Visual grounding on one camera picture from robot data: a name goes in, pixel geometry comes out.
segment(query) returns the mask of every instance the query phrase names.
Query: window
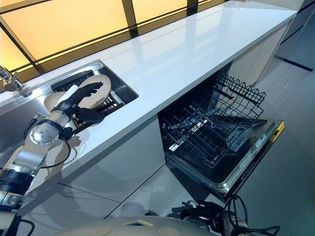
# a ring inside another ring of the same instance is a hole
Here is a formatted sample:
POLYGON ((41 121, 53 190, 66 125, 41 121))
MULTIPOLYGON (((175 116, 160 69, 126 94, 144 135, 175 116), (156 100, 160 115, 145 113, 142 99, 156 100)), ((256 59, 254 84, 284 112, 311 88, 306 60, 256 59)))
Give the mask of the window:
POLYGON ((26 81, 224 1, 2 0, 0 65, 26 81))

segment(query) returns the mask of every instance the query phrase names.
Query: white plate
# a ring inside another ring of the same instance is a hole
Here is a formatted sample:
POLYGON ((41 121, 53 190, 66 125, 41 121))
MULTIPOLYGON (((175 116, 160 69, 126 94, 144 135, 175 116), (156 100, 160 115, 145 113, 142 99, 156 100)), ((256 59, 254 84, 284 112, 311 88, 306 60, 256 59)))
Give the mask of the white plate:
POLYGON ((79 88, 96 82, 102 82, 103 86, 100 87, 96 93, 92 93, 90 97, 85 97, 82 99, 80 104, 84 105, 84 107, 86 108, 92 109, 99 106, 105 101, 105 99, 109 95, 111 83, 109 78, 105 75, 93 75, 87 78, 85 81, 83 81, 83 83, 80 84, 79 88))
MULTIPOLYGON (((96 82, 102 82, 103 86, 97 89, 96 93, 92 93, 90 97, 85 97, 82 99, 82 101, 79 103, 79 107, 81 108, 95 108, 102 104, 105 99, 108 97, 110 89, 111 89, 111 83, 107 76, 105 75, 93 75, 89 78, 87 78, 82 84, 80 84, 79 88, 96 82)), ((50 94, 48 97, 44 100, 44 105, 47 108, 47 110, 50 112, 57 104, 58 100, 65 94, 66 92, 55 92, 53 94, 50 94)))

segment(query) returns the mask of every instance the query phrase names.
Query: faucet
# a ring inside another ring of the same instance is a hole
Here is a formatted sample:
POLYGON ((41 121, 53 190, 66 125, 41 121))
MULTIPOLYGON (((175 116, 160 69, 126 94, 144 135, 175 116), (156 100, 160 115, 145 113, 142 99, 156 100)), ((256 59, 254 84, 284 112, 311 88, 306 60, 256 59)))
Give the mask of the faucet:
POLYGON ((32 94, 32 91, 29 91, 29 87, 26 87, 18 79, 18 72, 14 72, 12 75, 6 68, 0 66, 0 83, 4 87, 4 90, 9 92, 18 91, 23 97, 28 97, 32 94))

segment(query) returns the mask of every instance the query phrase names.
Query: kitchen counter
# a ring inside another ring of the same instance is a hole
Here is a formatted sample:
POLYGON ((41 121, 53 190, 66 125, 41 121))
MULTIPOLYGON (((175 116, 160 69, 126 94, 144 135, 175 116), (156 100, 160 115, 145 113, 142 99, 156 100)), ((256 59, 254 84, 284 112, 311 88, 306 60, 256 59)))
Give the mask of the kitchen counter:
MULTIPOLYGON (((72 161, 62 168, 40 170, 29 192, 48 180, 58 181, 53 178, 58 173, 62 178, 69 176, 295 14, 254 1, 228 1, 27 82, 27 86, 38 85, 100 59, 139 95, 102 123, 77 134, 72 161)), ((2 93, 0 100, 11 96, 2 93)))

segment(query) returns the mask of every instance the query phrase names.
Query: dishwasher basket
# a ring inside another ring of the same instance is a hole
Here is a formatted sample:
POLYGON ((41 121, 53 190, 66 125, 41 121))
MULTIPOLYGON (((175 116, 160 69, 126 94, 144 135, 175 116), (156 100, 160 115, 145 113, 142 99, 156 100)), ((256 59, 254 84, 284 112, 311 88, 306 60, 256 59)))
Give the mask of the dishwasher basket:
POLYGON ((260 104, 265 96, 217 72, 212 89, 160 120, 165 153, 197 158, 214 167, 222 156, 236 153, 245 143, 243 134, 263 112, 260 104))

